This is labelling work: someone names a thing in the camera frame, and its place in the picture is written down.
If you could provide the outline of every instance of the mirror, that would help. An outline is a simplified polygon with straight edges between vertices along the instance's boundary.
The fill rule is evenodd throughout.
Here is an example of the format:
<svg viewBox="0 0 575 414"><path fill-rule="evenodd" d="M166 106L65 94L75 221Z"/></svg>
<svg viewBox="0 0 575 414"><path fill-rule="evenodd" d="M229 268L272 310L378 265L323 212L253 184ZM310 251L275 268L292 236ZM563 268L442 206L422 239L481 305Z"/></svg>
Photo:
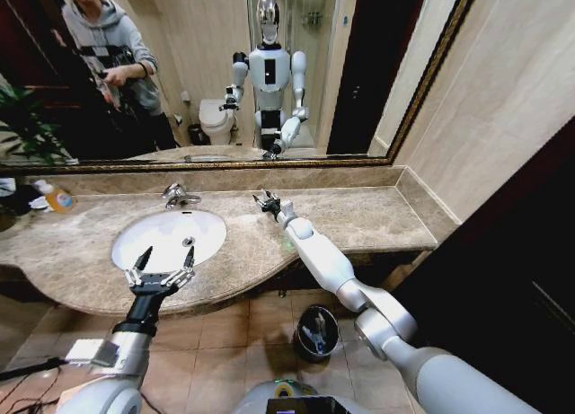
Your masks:
<svg viewBox="0 0 575 414"><path fill-rule="evenodd" d="M389 163L463 1L0 0L0 165Z"/></svg>

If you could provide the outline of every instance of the orange bottle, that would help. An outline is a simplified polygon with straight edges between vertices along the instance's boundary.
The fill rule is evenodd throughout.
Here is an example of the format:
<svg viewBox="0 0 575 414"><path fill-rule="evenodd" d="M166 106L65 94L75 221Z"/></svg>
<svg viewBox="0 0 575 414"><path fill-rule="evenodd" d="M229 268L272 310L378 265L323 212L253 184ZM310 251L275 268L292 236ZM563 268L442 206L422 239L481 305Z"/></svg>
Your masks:
<svg viewBox="0 0 575 414"><path fill-rule="evenodd" d="M63 214L75 204L75 199L70 194L59 187L47 183L43 179L35 181L34 185L39 192L44 194L46 201L56 212Z"/></svg>

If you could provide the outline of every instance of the gray hoodie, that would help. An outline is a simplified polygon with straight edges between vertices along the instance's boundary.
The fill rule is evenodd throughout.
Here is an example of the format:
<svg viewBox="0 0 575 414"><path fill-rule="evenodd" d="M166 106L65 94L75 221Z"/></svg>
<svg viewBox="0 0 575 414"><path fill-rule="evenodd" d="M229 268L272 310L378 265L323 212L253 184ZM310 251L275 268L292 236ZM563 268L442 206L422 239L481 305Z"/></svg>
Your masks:
<svg viewBox="0 0 575 414"><path fill-rule="evenodd" d="M62 16L79 48L82 46L128 46L136 62L147 61L154 72L157 71L157 61L142 41L136 25L112 0L102 0L102 14L96 23L88 22L75 3L64 5ZM103 69L96 57L84 57L84 59L92 68ZM162 113L160 94L150 77L136 80L131 85L131 89L150 115Z"/></svg>

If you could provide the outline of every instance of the toilet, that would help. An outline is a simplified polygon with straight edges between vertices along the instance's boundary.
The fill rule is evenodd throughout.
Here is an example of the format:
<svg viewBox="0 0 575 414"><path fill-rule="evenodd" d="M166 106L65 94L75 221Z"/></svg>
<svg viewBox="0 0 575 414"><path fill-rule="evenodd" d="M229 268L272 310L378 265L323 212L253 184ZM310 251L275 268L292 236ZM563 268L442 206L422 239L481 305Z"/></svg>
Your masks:
<svg viewBox="0 0 575 414"><path fill-rule="evenodd" d="M229 145L234 124L231 109L219 110L224 100L202 100L199 103L199 124L211 145Z"/></svg>

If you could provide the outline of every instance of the trash can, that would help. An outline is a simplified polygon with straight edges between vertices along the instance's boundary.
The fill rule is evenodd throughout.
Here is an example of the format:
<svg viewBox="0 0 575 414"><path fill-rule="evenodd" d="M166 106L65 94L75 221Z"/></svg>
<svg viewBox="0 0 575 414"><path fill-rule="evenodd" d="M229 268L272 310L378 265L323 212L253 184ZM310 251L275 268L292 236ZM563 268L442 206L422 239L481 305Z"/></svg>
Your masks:
<svg viewBox="0 0 575 414"><path fill-rule="evenodd" d="M200 124L189 125L188 134L190 134L190 141L193 145L209 145L209 137L201 129Z"/></svg>
<svg viewBox="0 0 575 414"><path fill-rule="evenodd" d="M332 313L319 304L308 307L294 331L294 350L310 363L330 356L338 344L340 329Z"/></svg>

